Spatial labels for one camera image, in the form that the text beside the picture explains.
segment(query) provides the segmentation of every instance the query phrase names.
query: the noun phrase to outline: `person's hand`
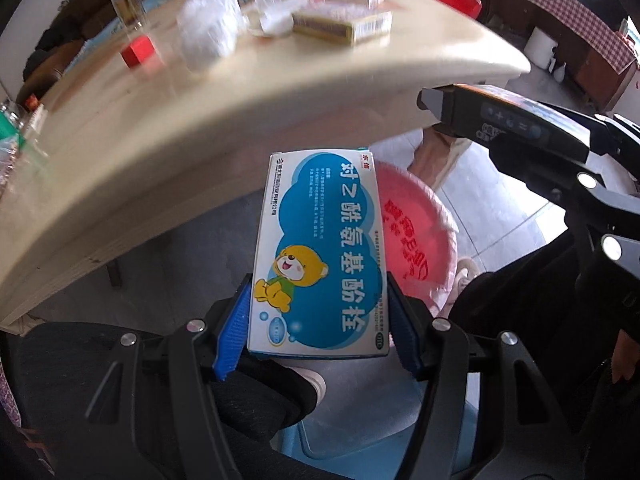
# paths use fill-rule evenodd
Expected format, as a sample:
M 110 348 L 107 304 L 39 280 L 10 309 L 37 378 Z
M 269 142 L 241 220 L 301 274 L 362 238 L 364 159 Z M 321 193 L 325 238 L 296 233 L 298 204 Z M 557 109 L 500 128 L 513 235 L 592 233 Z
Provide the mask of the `person's hand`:
M 640 362 L 640 344 L 631 339 L 624 330 L 621 330 L 618 332 L 618 340 L 611 358 L 613 383 L 617 383 L 620 377 L 630 381 L 634 376 L 638 362 Z

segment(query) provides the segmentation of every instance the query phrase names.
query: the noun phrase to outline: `bear's green shirt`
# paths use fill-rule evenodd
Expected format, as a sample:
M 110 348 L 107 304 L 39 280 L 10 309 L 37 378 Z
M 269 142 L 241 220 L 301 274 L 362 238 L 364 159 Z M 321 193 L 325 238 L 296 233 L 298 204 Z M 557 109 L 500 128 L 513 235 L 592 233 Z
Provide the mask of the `bear's green shirt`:
M 293 300 L 293 289 L 295 289 L 296 286 L 284 276 L 276 276 L 275 278 L 271 278 L 267 282 L 267 285 L 273 285 L 273 283 L 275 282 L 280 282 L 281 290 Z

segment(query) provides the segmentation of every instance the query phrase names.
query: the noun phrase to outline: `bear's face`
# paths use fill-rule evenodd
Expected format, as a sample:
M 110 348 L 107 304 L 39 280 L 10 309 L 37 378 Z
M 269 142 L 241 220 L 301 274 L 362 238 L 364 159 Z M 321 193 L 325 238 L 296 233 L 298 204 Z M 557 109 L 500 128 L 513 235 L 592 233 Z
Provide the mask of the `bear's face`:
M 304 245 L 291 245 L 280 252 L 273 270 L 294 285 L 311 286 L 327 275 L 329 267 L 314 250 Z

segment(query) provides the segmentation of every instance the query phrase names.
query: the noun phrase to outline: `white bucket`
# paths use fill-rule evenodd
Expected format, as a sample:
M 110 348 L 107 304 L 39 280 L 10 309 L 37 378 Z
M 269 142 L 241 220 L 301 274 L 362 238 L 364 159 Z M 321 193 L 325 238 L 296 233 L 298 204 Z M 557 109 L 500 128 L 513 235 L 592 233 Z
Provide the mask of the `white bucket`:
M 527 46 L 524 47 L 524 55 L 527 56 L 535 66 L 546 70 L 549 61 L 554 54 L 553 49 L 558 46 L 558 42 L 550 38 L 539 28 L 534 28 Z

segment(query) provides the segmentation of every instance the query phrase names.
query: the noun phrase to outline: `silver bolt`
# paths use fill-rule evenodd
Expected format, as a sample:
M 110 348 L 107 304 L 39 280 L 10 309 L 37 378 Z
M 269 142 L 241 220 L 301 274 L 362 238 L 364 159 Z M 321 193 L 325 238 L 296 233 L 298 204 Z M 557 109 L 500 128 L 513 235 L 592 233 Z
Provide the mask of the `silver bolt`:
M 505 345 L 510 346 L 513 346 L 518 342 L 518 336 L 516 336 L 513 332 L 502 332 L 500 339 L 502 339 L 502 342 Z
M 578 182 L 589 189 L 596 187 L 596 179 L 587 173 L 578 173 Z
M 137 339 L 138 338 L 135 334 L 127 332 L 126 334 L 122 334 L 122 337 L 120 338 L 120 344 L 122 346 L 131 346 L 136 343 Z
M 443 317 L 437 317 L 433 321 L 431 321 L 431 326 L 434 327 L 438 332 L 447 332 L 451 329 L 451 323 L 448 319 L 444 319 Z
M 187 330 L 189 332 L 202 332 L 204 330 L 205 324 L 201 319 L 192 319 L 187 323 Z
M 620 242 L 613 236 L 605 236 L 602 238 L 602 251 L 614 262 L 618 261 L 622 256 L 622 247 L 620 247 Z

